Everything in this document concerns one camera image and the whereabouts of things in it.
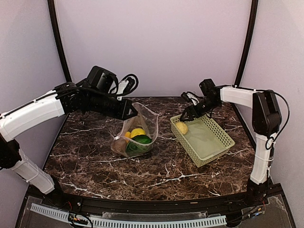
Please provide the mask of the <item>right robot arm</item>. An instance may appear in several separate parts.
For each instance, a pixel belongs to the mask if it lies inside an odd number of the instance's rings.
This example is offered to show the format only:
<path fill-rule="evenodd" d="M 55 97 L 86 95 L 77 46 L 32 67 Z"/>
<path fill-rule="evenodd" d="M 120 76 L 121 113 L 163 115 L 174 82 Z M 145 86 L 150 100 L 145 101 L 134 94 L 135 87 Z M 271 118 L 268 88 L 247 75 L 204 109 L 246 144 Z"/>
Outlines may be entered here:
<path fill-rule="evenodd" d="M 242 201 L 253 206 L 266 195 L 269 185 L 270 168 L 274 159 L 275 142 L 285 128 L 277 101 L 278 93 L 273 90 L 241 88 L 236 85 L 215 85 L 212 79 L 200 83 L 203 96 L 183 92 L 181 97 L 190 102 L 180 117 L 182 122 L 193 121 L 220 107 L 223 102 L 249 107 L 252 110 L 252 127 L 256 134 L 255 160 L 247 191 Z"/>

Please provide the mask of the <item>yellow lemon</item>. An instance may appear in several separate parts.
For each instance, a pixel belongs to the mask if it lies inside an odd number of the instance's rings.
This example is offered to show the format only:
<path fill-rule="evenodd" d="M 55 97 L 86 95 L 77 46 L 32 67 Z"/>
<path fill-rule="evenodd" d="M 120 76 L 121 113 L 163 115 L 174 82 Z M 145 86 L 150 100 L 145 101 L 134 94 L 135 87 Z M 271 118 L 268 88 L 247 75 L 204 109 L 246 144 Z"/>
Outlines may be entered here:
<path fill-rule="evenodd" d="M 146 132 L 142 128 L 135 128 L 131 131 L 131 139 L 138 135 L 146 135 Z"/>

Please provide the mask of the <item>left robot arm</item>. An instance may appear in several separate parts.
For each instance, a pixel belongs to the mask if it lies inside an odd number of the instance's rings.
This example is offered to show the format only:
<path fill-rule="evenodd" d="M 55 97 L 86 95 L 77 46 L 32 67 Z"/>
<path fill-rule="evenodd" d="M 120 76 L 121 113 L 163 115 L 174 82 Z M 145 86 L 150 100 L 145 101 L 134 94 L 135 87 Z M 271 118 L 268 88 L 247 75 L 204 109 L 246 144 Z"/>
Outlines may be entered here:
<path fill-rule="evenodd" d="M 74 111 L 96 112 L 118 120 L 137 115 L 124 96 L 135 89 L 132 79 L 122 80 L 115 93 L 64 83 L 44 95 L 0 116 L 0 166 L 36 187 L 57 207 L 67 203 L 55 178 L 41 169 L 47 147 L 59 128 L 57 118 Z"/>

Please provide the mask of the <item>orange yellow mango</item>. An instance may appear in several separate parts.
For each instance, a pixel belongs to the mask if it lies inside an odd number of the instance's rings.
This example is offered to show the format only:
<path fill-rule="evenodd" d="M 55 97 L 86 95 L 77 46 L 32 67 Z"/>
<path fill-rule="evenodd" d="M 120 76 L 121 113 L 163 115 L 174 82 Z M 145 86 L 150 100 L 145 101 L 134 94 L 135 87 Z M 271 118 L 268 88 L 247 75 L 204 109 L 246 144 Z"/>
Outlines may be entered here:
<path fill-rule="evenodd" d="M 126 138 L 131 138 L 131 132 L 126 132 L 126 133 L 125 133 L 125 137 L 126 137 Z"/>

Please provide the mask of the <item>green pepper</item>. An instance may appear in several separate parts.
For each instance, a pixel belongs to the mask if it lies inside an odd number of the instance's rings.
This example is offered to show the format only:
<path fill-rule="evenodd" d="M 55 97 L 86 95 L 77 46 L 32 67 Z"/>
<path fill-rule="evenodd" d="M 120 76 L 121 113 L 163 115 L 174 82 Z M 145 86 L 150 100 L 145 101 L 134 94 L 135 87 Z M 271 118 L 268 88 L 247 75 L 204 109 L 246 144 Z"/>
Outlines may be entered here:
<path fill-rule="evenodd" d="M 141 144 L 150 144 L 152 142 L 152 139 L 147 135 L 137 135 L 133 137 L 132 140 Z"/>

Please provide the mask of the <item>clear zip top bag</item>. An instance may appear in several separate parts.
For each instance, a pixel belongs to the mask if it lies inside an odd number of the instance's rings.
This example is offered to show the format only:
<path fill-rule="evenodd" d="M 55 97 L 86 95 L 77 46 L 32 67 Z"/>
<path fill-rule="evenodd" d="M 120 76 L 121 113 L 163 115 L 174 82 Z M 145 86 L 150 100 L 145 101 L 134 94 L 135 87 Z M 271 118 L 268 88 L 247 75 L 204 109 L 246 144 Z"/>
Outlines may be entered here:
<path fill-rule="evenodd" d="M 111 150 L 124 157 L 134 157 L 149 152 L 159 133 L 159 113 L 136 102 L 138 114 L 123 122 L 123 127 L 111 143 Z"/>

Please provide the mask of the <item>beige walnut-like food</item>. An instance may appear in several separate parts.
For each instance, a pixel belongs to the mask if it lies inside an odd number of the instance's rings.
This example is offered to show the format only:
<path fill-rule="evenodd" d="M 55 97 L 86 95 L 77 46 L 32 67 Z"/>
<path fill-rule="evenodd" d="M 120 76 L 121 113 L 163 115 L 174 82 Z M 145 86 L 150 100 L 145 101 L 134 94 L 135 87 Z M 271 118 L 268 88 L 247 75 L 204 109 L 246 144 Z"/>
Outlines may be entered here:
<path fill-rule="evenodd" d="M 188 132 L 188 127 L 184 122 L 177 122 L 175 125 L 181 134 L 185 135 Z"/>

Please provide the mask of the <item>brown potato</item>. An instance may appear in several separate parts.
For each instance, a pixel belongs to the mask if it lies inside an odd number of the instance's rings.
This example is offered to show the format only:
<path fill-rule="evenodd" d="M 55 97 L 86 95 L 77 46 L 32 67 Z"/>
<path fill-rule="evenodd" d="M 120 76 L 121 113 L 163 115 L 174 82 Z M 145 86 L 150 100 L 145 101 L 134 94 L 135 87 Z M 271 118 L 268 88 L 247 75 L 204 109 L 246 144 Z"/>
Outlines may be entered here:
<path fill-rule="evenodd" d="M 125 139 L 118 139 L 112 142 L 111 150 L 117 154 L 125 156 L 126 146 L 127 146 L 127 142 Z"/>

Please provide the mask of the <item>green white bok choy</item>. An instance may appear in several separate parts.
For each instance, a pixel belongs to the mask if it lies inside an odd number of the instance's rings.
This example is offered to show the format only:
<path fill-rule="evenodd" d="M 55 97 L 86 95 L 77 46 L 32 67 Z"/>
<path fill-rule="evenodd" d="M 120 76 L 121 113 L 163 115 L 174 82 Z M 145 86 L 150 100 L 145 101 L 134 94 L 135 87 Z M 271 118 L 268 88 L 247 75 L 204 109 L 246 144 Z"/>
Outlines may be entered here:
<path fill-rule="evenodd" d="M 149 146 L 138 145 L 133 142 L 129 142 L 126 146 L 125 152 L 129 157 L 137 156 L 148 152 Z"/>

